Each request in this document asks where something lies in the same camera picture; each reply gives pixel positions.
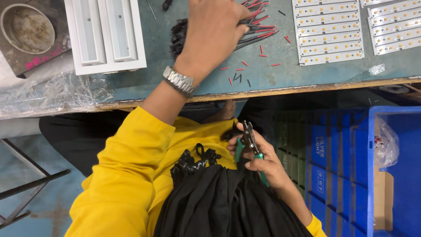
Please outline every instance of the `metal bowl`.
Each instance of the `metal bowl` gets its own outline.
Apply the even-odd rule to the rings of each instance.
[[[48,17],[26,4],[6,7],[0,16],[0,28],[11,45],[27,54],[47,52],[56,39]]]

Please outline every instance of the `hand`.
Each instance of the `hand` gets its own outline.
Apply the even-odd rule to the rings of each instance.
[[[241,123],[237,123],[237,128],[244,131]],[[285,172],[281,161],[278,159],[273,146],[268,143],[258,132],[253,130],[256,146],[260,153],[263,154],[262,159],[253,159],[254,153],[250,150],[243,149],[242,156],[250,159],[251,161],[245,164],[245,167],[252,171],[262,171],[267,178],[270,187],[274,190],[282,190],[292,183],[287,173]],[[242,135],[231,138],[226,147],[231,155],[235,155],[235,147],[237,145],[237,138]]]
[[[249,30],[238,22],[251,12],[233,0],[189,0],[186,43],[174,70],[197,86],[234,51]]]

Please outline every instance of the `concrete floor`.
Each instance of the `concrete floor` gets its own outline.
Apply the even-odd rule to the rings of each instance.
[[[82,192],[80,185],[85,177],[65,160],[42,135],[11,138],[19,147],[50,174],[70,169],[71,173],[48,183],[30,202],[25,210],[30,216],[0,230],[1,237],[61,237],[72,220],[69,209]],[[26,167],[0,144],[0,192],[39,179],[34,171]],[[31,190],[0,201],[0,215],[8,216]]]

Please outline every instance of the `yellow shirt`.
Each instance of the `yellow shirt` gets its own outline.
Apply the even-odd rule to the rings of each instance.
[[[220,140],[233,121],[202,125],[178,117],[172,127],[141,107],[135,109],[107,139],[99,164],[82,182],[85,191],[70,209],[73,223],[65,236],[153,236],[161,207],[173,190],[170,169],[185,149],[193,151],[201,143],[221,155],[218,164],[237,168],[228,143]],[[307,228],[313,236],[325,236],[314,216]]]

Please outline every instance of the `metal stand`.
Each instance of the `metal stand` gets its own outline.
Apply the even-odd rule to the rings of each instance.
[[[31,214],[31,212],[27,210],[22,215],[18,216],[18,214],[32,201],[32,199],[34,199],[34,197],[48,184],[48,182],[67,175],[68,173],[70,173],[70,170],[63,170],[56,174],[50,175],[47,171],[45,171],[41,166],[35,163],[35,161],[33,161],[26,154],[24,154],[9,140],[1,139],[1,142],[10,150],[10,152],[14,156],[16,156],[20,161],[22,161],[24,164],[26,164],[29,168],[33,169],[37,174],[39,174],[42,177],[39,180],[35,180],[33,182],[0,193],[0,200],[2,200],[15,194],[24,192],[28,189],[35,188],[29,194],[29,196],[25,200],[23,200],[23,202],[7,218],[4,218],[0,215],[0,229],[3,229],[4,227],[11,225]]]

